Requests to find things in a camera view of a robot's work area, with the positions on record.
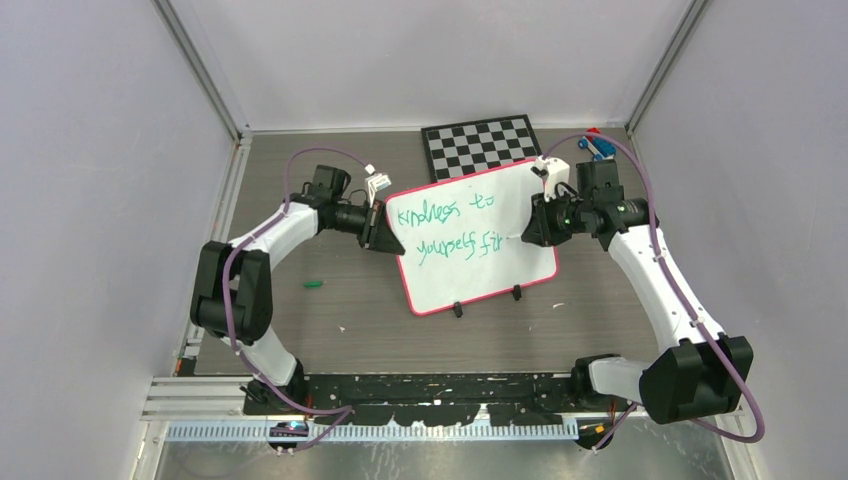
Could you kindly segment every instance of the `checkerboard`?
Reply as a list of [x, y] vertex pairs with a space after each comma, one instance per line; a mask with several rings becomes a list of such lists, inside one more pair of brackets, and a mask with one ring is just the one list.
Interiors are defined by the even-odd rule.
[[541, 154], [527, 115], [421, 129], [433, 183]]

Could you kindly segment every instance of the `whiteboard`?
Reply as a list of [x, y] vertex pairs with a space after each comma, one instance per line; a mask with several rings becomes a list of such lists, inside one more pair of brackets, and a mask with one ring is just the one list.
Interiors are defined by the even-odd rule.
[[542, 180], [532, 160], [391, 195], [389, 225], [409, 308], [429, 315], [557, 274], [556, 249], [521, 241]]

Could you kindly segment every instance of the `white wall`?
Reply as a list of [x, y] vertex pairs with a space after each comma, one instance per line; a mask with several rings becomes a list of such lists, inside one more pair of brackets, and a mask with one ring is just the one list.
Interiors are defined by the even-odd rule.
[[148, 0], [0, 8], [0, 477], [127, 478], [231, 141]]
[[174, 3], [232, 110], [278, 130], [622, 123], [689, 0]]
[[848, 478], [848, 4], [713, 2], [638, 127], [698, 296], [754, 347], [773, 478]]

